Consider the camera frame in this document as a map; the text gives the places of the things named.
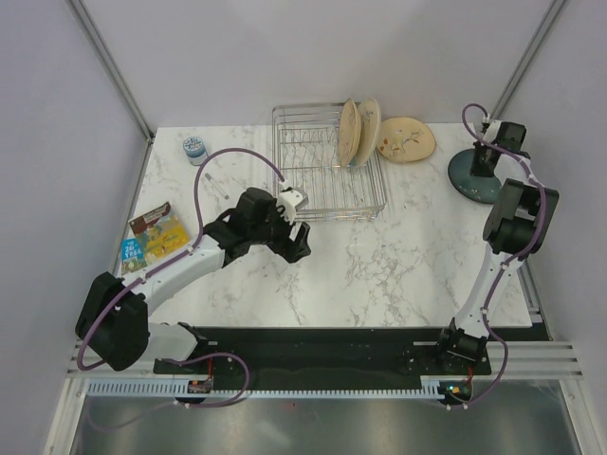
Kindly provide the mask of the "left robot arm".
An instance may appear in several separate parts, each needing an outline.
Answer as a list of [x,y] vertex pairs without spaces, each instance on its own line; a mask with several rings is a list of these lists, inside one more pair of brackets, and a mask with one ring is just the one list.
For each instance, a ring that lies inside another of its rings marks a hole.
[[295,224],[307,200],[304,191],[291,187],[277,196],[249,188],[235,208],[204,227],[192,244],[137,273],[121,278],[100,274],[91,284],[75,328],[82,342],[79,369],[87,370],[83,358],[92,350],[101,364],[117,372],[142,359],[165,358],[188,373],[200,372],[209,358],[207,348],[199,343],[202,336],[184,322],[152,323],[150,315],[194,281],[248,254],[252,246],[267,246],[290,264],[308,256],[309,225]]

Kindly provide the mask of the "cream plate with yellow bird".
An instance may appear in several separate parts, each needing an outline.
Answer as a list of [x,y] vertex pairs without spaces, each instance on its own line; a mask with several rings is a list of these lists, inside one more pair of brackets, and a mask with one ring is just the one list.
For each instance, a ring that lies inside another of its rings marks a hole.
[[361,132],[361,117],[356,103],[349,99],[342,107],[338,137],[339,163],[344,168],[355,156]]

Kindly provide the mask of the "dark teal plate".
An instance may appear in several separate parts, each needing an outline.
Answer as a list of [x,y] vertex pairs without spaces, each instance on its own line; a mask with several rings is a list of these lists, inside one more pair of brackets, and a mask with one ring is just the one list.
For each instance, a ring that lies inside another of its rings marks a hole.
[[448,166],[448,178],[452,186],[467,199],[485,205],[496,202],[500,181],[496,177],[474,176],[470,173],[474,151],[466,149],[457,153]]

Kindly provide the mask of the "blue and cream plate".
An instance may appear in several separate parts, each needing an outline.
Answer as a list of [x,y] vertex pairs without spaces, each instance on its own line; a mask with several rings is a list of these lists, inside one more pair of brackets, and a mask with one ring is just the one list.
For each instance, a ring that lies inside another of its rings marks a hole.
[[361,102],[358,106],[361,129],[358,150],[350,161],[353,167],[364,165],[375,151],[381,126],[381,110],[374,98]]

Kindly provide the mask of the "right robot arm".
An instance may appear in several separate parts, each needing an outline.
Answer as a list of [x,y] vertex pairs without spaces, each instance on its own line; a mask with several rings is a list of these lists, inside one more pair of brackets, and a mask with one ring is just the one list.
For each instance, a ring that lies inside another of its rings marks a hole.
[[541,248],[560,198],[531,169],[530,156],[522,150],[524,125],[487,118],[481,132],[473,147],[456,154],[448,166],[453,187],[491,210],[483,228],[486,250],[478,276],[434,349],[435,364],[445,373],[485,357],[495,308],[512,276]]

